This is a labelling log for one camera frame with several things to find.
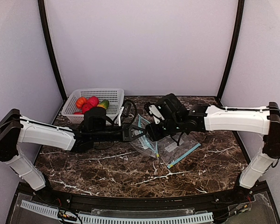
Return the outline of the clear zip bag yellow slider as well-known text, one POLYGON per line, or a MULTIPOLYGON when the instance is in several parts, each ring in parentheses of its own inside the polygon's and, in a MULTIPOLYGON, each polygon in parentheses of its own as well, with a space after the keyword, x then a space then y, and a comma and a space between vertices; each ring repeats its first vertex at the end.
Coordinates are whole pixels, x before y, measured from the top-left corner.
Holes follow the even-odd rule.
MULTIPOLYGON (((150 124, 148 120, 140 116, 139 114, 137 115, 135 121, 133 122, 133 125, 137 126, 138 128, 145 129, 145 127, 150 124)), ((145 134, 138 139, 132 141, 130 143, 139 153, 150 156, 153 158, 159 158, 159 153, 158 153, 158 142, 152 142, 148 134, 145 134)))

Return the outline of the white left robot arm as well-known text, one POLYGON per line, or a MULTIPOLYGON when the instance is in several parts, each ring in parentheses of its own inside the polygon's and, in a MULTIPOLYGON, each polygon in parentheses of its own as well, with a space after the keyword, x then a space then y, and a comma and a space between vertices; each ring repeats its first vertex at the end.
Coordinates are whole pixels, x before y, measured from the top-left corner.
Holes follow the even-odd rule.
POLYGON ((117 124, 106 115, 106 109, 94 107, 84 114, 77 129, 54 126, 21 116, 12 109, 0 122, 0 161, 6 163, 34 191, 50 188, 49 181, 22 153, 19 143, 56 147, 70 152, 84 152, 102 142, 132 142, 146 130, 132 122, 117 124))

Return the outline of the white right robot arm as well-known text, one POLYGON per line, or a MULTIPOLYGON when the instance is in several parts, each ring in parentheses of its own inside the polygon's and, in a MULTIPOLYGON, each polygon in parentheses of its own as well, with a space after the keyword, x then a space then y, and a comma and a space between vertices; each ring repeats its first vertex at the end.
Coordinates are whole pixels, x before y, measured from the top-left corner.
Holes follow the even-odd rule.
POLYGON ((254 108, 194 105, 187 109, 171 93, 156 103, 146 103, 145 110, 154 118, 154 122, 146 126, 151 141, 191 132, 240 131, 262 135, 263 148, 239 176, 238 184, 242 188, 251 189, 280 159, 280 109, 275 102, 254 108))

